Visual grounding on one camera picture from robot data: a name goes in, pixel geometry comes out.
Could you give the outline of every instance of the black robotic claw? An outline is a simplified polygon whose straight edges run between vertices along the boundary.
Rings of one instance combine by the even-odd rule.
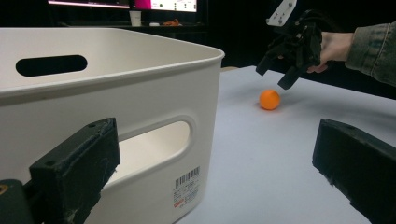
[[[314,22],[298,20],[276,27],[275,32],[281,36],[268,46],[256,72],[263,76],[274,60],[283,58],[291,67],[277,84],[288,90],[308,67],[320,64],[321,31]]]

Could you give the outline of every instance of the oval cutout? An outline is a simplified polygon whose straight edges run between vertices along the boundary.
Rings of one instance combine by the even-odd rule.
[[[190,126],[177,121],[120,142],[121,162],[107,184],[167,161],[189,143]]]
[[[82,71],[87,64],[81,55],[65,55],[21,59],[17,62],[16,69],[24,77],[42,77]]]

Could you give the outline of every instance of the computer screen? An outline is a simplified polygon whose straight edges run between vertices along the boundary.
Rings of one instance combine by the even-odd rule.
[[[49,0],[49,4],[76,7],[130,8],[129,0]]]
[[[197,0],[131,0],[131,9],[197,12]]]

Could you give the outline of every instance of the sleeve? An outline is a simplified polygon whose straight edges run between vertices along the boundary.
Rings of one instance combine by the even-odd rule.
[[[396,87],[396,22],[357,28],[346,67]]]

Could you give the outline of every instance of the tabletop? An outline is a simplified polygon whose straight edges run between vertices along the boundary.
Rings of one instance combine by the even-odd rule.
[[[177,224],[370,223],[312,165],[318,126],[337,120],[396,146],[396,102],[303,78],[284,91],[282,76],[220,74],[205,197]],[[259,105],[268,89],[281,97],[271,111]]]

